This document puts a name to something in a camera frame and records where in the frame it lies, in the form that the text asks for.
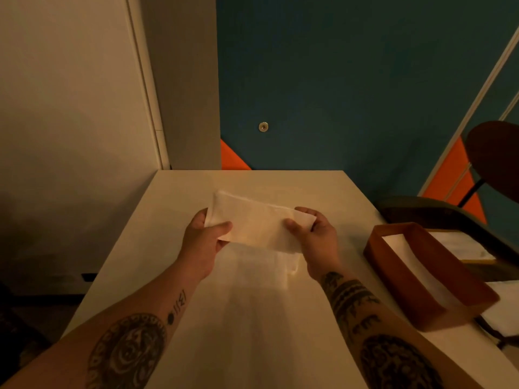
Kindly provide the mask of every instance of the folded cloth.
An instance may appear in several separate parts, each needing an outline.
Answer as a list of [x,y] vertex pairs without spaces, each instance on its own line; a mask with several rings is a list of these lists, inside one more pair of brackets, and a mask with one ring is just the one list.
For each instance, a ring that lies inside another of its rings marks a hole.
[[207,211],[205,226],[232,222],[232,230],[220,240],[262,247],[283,253],[300,253],[301,246],[283,225],[291,218],[310,230],[315,216],[287,207],[256,202],[224,191],[217,191]]

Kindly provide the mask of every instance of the white table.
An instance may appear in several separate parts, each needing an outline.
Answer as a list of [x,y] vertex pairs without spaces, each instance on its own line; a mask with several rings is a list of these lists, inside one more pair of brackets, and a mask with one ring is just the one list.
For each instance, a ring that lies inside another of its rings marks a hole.
[[[216,189],[324,213],[337,228],[344,265],[402,316],[362,256],[382,218],[343,172],[164,170],[155,175],[67,332],[165,269],[176,258],[185,226]],[[220,270],[216,277],[225,275]],[[286,289],[237,287],[233,278],[219,284],[211,276],[197,289],[149,388],[366,388],[304,262]],[[519,372],[474,325],[424,336],[484,388],[519,384]]]

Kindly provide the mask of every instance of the brown wooden box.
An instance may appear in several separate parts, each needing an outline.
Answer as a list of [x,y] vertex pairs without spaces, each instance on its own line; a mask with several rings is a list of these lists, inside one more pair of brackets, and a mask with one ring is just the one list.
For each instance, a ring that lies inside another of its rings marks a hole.
[[[404,234],[424,267],[462,304],[455,310],[441,306],[400,260],[382,236]],[[499,300],[447,248],[414,222],[376,225],[364,256],[391,292],[414,327],[432,331],[466,324]]]

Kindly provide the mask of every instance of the white trim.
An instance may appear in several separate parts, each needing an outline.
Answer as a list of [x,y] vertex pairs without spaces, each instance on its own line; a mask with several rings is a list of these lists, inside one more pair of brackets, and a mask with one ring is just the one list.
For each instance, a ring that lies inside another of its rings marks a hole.
[[510,38],[510,41],[508,42],[507,47],[504,48],[503,53],[501,54],[501,57],[497,60],[496,65],[494,65],[494,68],[490,72],[490,75],[488,76],[488,78],[486,79],[485,83],[481,87],[480,92],[477,93],[476,98],[472,102],[469,110],[467,111],[467,113],[463,117],[461,123],[458,125],[458,128],[456,129],[456,132],[454,133],[454,135],[451,137],[451,140],[447,144],[447,147],[445,147],[445,150],[443,150],[442,155],[440,156],[440,158],[438,158],[438,161],[436,162],[436,165],[434,166],[434,168],[432,169],[431,173],[429,174],[429,177],[427,178],[427,180],[425,181],[424,185],[420,189],[420,191],[418,193],[418,196],[422,196],[424,194],[425,190],[427,189],[427,187],[431,183],[432,179],[436,175],[436,172],[438,171],[438,169],[442,165],[443,161],[445,160],[445,157],[447,156],[447,154],[449,154],[450,150],[454,146],[454,143],[456,143],[457,139],[459,138],[459,136],[463,132],[464,128],[467,126],[469,120],[474,115],[474,112],[476,112],[477,107],[481,104],[481,101],[483,101],[483,98],[485,97],[487,91],[489,90],[489,88],[492,85],[492,83],[494,83],[494,80],[496,79],[497,75],[499,74],[499,72],[503,68],[503,65],[506,63],[508,57],[510,56],[510,54],[514,50],[515,45],[517,45],[518,41],[519,41],[519,27],[517,27],[517,29],[514,32],[514,35],[512,36],[512,38]]
[[515,104],[517,104],[517,101],[519,101],[519,91],[515,95],[515,97],[512,98],[512,101],[508,104],[507,108],[504,110],[503,114],[499,118],[500,121],[503,121],[507,118],[508,114],[512,111]]
[[143,95],[147,105],[148,120],[155,141],[157,162],[161,169],[169,170],[170,164],[168,151],[165,146],[164,134],[162,133],[162,119],[160,117],[157,92],[155,90],[152,66],[149,60],[139,0],[125,0],[125,2],[129,24],[132,31],[133,45],[139,62],[139,71],[141,73]]

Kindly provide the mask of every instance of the orange stripe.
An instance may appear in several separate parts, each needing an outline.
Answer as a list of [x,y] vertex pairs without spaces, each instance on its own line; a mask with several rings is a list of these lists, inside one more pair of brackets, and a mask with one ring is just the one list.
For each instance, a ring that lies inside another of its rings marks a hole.
[[220,149],[222,152],[222,170],[251,170],[247,165],[223,140],[220,139]]
[[[461,138],[458,138],[423,196],[443,201],[468,164],[469,158],[467,157],[465,146]],[[474,179],[470,171],[468,171],[447,199],[447,202],[457,205],[473,185]],[[465,204],[464,210],[475,215],[483,223],[487,223],[480,198],[477,194],[474,194]]]

